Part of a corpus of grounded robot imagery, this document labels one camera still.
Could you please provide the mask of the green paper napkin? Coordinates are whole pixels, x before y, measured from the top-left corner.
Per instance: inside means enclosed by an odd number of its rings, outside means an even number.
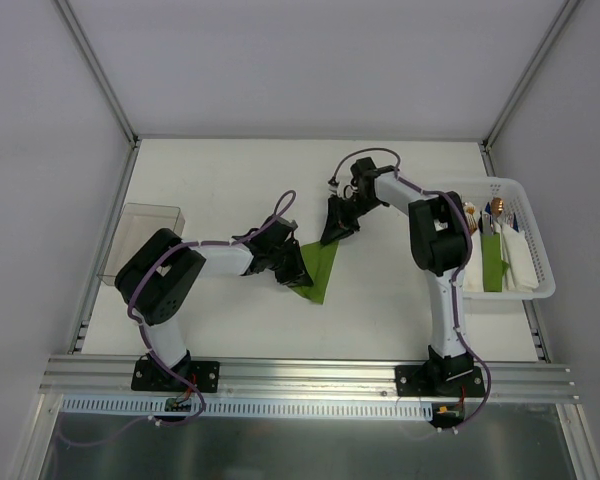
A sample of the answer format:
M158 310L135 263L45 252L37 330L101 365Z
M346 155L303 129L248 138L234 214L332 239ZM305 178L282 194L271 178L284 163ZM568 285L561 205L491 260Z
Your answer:
M338 247L338 241L328 245L314 242L301 246L300 252L313 285L296 286L291 290L314 304L323 305Z

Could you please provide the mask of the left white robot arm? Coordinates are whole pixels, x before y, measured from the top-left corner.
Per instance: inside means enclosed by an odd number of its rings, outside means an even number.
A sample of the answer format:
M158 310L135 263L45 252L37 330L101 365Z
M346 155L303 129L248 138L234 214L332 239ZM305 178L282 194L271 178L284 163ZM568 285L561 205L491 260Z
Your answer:
M250 276L265 270L287 287L310 287L297 223L269 216L231 241L186 242L173 230L157 230L117 273L114 286L130 318L148 343L148 353L134 367L131 389L183 392L189 386L204 393L218 388L219 364L194 361L184 343L178 311L200 278Z

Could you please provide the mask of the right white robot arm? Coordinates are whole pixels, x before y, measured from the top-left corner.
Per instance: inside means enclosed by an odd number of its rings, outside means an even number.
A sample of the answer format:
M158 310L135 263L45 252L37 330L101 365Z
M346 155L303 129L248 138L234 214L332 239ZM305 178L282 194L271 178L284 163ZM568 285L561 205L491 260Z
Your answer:
M358 232L359 218L379 206L391 206L407 216L411 255L425 272L429 289L432 335L427 361L406 384L456 396L472 383L475 367L462 295L472 243L460 198L452 191L424 190L401 178L395 167L376 166L370 157L355 161L351 174L353 193L328 199L320 243L326 246Z

